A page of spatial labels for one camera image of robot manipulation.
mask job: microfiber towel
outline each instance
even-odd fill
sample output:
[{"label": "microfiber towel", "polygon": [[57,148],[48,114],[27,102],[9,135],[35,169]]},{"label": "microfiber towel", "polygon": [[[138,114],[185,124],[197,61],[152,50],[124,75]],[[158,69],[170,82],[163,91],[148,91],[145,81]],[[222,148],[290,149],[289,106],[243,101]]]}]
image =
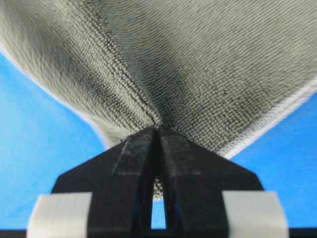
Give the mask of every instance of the microfiber towel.
[{"label": "microfiber towel", "polygon": [[108,148],[167,126],[230,159],[317,90],[317,1],[1,0],[0,49]]}]

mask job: blue surface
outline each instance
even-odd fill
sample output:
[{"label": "blue surface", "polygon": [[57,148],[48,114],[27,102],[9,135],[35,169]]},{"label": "blue surface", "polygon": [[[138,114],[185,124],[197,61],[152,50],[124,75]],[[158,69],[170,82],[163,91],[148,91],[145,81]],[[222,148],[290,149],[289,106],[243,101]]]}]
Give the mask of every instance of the blue surface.
[{"label": "blue surface", "polygon": [[317,94],[231,160],[276,191],[290,227],[317,227]]},{"label": "blue surface", "polygon": [[[89,125],[0,55],[0,229],[25,229],[56,177],[105,149]],[[292,227],[317,227],[317,95],[232,160],[277,191]],[[153,227],[163,228],[162,202]]]}]

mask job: gray towel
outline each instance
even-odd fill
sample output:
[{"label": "gray towel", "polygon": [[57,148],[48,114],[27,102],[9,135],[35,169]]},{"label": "gray towel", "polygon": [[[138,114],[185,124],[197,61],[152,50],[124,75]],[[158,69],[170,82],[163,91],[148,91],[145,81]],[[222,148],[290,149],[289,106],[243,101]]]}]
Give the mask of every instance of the gray towel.
[{"label": "gray towel", "polygon": [[317,90],[317,1],[0,0],[0,46],[108,147],[164,125],[230,159]]}]

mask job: towel fabric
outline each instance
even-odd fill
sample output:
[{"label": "towel fabric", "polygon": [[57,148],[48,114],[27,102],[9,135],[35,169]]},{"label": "towel fabric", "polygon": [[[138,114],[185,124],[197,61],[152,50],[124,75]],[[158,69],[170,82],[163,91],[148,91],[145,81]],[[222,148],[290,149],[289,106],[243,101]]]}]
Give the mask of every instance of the towel fabric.
[{"label": "towel fabric", "polygon": [[317,1],[2,0],[0,49],[108,147],[168,126],[230,159],[317,90]]}]

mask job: white tape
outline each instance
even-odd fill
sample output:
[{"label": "white tape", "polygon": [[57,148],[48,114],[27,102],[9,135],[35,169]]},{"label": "white tape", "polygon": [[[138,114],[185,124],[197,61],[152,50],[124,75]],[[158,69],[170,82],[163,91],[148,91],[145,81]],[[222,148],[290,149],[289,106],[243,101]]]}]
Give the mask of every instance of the white tape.
[{"label": "white tape", "polygon": [[27,238],[86,238],[91,192],[40,195]]},{"label": "white tape", "polygon": [[230,238],[289,238],[275,192],[222,191]]}]

